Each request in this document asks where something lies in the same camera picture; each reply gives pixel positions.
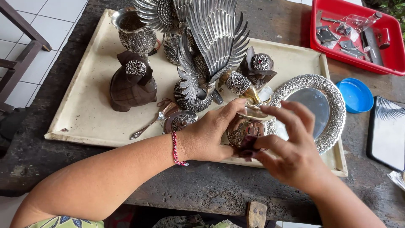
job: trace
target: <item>wooden workbench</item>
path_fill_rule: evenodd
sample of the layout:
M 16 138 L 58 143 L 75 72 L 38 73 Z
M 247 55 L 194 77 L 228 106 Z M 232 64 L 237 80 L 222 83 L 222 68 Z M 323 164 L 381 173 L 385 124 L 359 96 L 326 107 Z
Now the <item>wooden workbench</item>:
M 24 193 L 53 172 L 108 148 L 48 141 L 43 135 L 56 113 L 98 20 L 105 8 L 121 9 L 131 0 L 89 0 L 69 42 L 41 86 L 6 156 L 0 160 L 0 190 Z M 249 21 L 250 37 L 309 47 L 311 7 L 285 0 L 239 0 Z M 405 107 L 405 79 L 376 75 L 328 60 L 333 82 L 362 80 L 373 95 Z M 369 113 L 347 114 L 343 147 L 349 177 L 343 179 L 388 227 L 405 227 L 404 192 L 386 175 L 390 170 L 365 155 Z M 128 204 L 244 215 L 247 201 L 268 206 L 268 219 L 320 224 L 308 195 L 280 184 L 266 170 L 223 163 L 191 161 L 156 175 L 126 201 Z

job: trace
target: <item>silver tray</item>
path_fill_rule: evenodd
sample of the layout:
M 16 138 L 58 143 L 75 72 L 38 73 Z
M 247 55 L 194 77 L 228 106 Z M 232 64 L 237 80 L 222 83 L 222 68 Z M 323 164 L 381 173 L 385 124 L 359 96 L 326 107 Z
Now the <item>silver tray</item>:
M 314 142 L 319 154 L 338 141 L 345 124 L 346 108 L 342 94 L 330 80 L 312 74 L 296 76 L 280 86 L 269 105 L 281 107 L 281 100 L 304 103 L 315 114 Z M 282 127 L 275 118 L 267 122 L 268 134 L 287 140 Z

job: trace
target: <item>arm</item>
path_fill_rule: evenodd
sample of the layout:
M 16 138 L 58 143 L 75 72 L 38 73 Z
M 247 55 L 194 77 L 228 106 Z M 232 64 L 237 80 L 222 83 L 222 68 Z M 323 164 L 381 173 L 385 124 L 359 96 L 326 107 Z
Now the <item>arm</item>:
M 286 125 L 288 141 L 278 136 L 257 139 L 278 158 L 259 152 L 256 158 L 281 182 L 296 187 L 315 202 L 325 228 L 381 228 L 378 217 L 323 163 L 313 142 L 315 116 L 304 105 L 283 101 L 283 108 L 262 106 L 263 112 Z
M 245 99 L 236 99 L 177 133 L 180 161 L 221 161 L 234 148 L 221 136 Z M 171 134 L 148 138 L 71 164 L 41 181 L 18 208 L 10 228 L 66 215 L 103 220 L 141 184 L 174 165 Z

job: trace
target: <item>blue plastic lid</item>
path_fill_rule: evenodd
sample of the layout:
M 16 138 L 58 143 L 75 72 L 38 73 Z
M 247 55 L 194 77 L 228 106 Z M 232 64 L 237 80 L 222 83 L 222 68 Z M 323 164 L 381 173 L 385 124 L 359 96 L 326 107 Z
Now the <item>blue plastic lid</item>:
M 374 104 L 370 89 L 356 78 L 345 78 L 336 84 L 343 95 L 346 110 L 351 113 L 369 111 Z

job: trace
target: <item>green plant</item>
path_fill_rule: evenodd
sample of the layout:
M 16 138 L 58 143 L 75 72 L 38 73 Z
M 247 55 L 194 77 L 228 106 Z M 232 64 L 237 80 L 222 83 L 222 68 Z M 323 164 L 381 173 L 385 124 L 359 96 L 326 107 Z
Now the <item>green plant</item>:
M 402 30 L 402 38 L 405 41 L 405 0 L 373 0 L 371 5 L 377 5 L 381 11 L 395 17 Z

